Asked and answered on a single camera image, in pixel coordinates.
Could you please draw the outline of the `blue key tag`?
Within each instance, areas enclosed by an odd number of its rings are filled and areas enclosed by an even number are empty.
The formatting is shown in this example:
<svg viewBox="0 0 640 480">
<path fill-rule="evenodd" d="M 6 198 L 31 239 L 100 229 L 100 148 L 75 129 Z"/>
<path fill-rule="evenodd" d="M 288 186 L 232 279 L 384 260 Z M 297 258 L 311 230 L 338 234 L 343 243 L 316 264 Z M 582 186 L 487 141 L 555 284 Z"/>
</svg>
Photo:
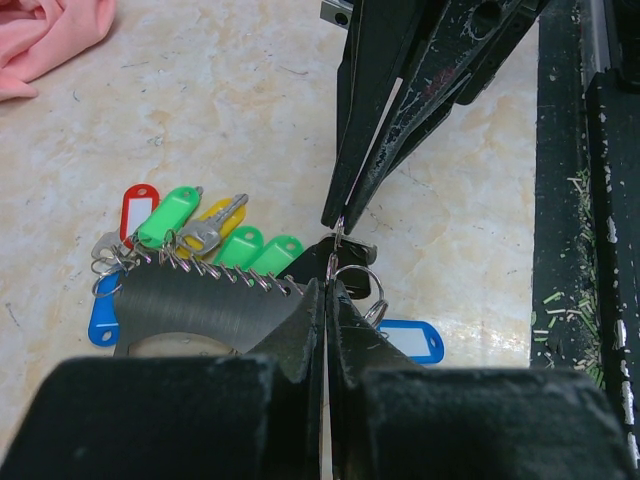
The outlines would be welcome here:
<svg viewBox="0 0 640 480">
<path fill-rule="evenodd" d="M 115 346 L 119 339 L 119 324 L 114 309 L 115 288 L 119 274 L 113 273 L 99 280 L 88 324 L 88 338 L 98 347 Z"/>
<path fill-rule="evenodd" d="M 377 331 L 419 365 L 435 365 L 444 359 L 444 341 L 427 322 L 384 319 L 377 326 Z"/>
</svg>

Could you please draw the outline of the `green key tag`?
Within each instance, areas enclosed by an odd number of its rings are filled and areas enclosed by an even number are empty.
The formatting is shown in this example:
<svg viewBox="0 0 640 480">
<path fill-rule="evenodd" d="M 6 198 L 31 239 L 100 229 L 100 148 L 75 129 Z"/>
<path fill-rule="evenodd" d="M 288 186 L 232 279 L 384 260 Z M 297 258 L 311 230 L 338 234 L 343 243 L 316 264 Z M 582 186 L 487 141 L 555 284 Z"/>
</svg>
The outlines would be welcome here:
<svg viewBox="0 0 640 480">
<path fill-rule="evenodd" d="M 216 266 L 224 264 L 229 268 L 239 266 L 246 269 L 263 246 L 264 237 L 258 228 L 249 225 L 237 227 L 220 247 L 213 264 Z"/>
<path fill-rule="evenodd" d="M 280 274 L 293 263 L 305 247 L 294 236 L 279 235 L 272 238 L 249 262 L 248 269 L 260 275 Z"/>
<path fill-rule="evenodd" d="M 139 243 L 147 248 L 160 248 L 170 230 L 177 232 L 186 223 L 200 199 L 200 187 L 181 186 L 173 189 L 137 229 Z"/>
</svg>

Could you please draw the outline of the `red key tag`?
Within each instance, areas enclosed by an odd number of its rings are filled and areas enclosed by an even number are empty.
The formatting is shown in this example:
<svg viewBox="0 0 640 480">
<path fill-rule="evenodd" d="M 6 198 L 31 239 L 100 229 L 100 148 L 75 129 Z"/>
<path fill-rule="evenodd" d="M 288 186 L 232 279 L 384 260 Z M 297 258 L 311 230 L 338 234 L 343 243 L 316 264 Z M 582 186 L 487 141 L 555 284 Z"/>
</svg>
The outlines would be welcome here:
<svg viewBox="0 0 640 480">
<path fill-rule="evenodd" d="M 125 191 L 122 199 L 119 237 L 127 248 L 133 247 L 131 236 L 159 203 L 159 192 L 150 184 L 134 184 Z"/>
</svg>

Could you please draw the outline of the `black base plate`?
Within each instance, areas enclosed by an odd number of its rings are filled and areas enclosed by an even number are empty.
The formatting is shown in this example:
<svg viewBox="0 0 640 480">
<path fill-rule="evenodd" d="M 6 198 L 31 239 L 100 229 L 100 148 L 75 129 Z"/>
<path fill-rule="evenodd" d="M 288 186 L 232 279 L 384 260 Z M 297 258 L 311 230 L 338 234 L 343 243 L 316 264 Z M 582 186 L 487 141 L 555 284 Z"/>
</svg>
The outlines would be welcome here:
<svg viewBox="0 0 640 480">
<path fill-rule="evenodd" d="M 539 18 L 531 353 L 589 376 L 639 454 L 639 5 Z"/>
</svg>

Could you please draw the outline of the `pink cloth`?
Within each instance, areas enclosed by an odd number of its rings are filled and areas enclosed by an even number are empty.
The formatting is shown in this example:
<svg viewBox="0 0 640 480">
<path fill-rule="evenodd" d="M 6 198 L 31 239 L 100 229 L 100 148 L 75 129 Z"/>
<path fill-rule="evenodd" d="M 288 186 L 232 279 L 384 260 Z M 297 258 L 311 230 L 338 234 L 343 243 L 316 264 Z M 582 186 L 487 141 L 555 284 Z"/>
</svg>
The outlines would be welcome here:
<svg viewBox="0 0 640 480">
<path fill-rule="evenodd" d="M 34 98 L 30 83 L 101 42 L 114 1 L 3 1 L 1 99 Z"/>
</svg>

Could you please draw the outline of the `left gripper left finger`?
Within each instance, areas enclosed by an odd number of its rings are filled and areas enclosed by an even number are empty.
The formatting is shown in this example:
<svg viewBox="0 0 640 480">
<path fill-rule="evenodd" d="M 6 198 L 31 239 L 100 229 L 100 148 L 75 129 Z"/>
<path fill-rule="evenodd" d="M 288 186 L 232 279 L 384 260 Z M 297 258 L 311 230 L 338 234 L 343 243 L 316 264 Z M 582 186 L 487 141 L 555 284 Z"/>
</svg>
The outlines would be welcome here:
<svg viewBox="0 0 640 480">
<path fill-rule="evenodd" d="M 318 479 L 324 292 L 310 281 L 293 313 L 234 362 L 234 477 Z"/>
</svg>

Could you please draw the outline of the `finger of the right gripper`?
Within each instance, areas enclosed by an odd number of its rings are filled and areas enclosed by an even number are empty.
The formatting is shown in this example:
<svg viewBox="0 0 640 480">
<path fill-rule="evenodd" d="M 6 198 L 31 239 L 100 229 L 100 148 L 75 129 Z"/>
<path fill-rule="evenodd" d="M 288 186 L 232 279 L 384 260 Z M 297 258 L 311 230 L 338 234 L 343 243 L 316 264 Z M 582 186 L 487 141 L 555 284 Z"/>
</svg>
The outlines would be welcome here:
<svg viewBox="0 0 640 480">
<path fill-rule="evenodd" d="M 428 1 L 355 1 L 337 70 L 336 160 L 323 225 L 353 228 L 369 198 L 370 147 Z"/>
<path fill-rule="evenodd" d="M 428 2 L 370 147 L 374 172 L 366 180 L 369 201 L 362 215 L 383 181 L 453 106 L 472 103 L 493 81 L 547 5 L 544 1 Z"/>
</svg>

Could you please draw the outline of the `black headed key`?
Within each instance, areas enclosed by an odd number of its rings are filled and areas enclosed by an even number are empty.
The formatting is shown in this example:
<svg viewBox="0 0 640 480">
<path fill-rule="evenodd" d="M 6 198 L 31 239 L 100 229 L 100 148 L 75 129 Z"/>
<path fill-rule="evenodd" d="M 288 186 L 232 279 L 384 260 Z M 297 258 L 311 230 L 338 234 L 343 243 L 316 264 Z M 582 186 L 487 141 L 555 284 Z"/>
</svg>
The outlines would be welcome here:
<svg viewBox="0 0 640 480">
<path fill-rule="evenodd" d="M 329 256 L 334 247 L 334 234 L 325 235 L 316 244 L 306 248 L 304 252 L 277 275 L 278 279 L 292 277 L 298 284 L 307 285 L 317 278 L 325 279 Z M 377 259 L 378 249 L 373 244 L 351 237 L 343 237 L 337 250 L 338 269 L 349 265 L 371 266 Z M 338 275 L 350 297 L 355 300 L 366 299 L 371 294 L 371 285 L 367 273 L 349 269 Z"/>
</svg>

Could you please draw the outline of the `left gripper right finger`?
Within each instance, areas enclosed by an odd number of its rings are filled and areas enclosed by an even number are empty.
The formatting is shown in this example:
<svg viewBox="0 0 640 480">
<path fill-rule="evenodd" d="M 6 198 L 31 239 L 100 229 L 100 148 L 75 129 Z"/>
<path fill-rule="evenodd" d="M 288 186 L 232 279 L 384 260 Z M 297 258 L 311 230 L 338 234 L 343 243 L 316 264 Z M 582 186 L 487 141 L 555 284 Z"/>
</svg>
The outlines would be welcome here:
<svg viewBox="0 0 640 480">
<path fill-rule="evenodd" d="M 428 371 L 373 328 L 339 280 L 326 292 L 333 473 L 428 477 Z"/>
</svg>

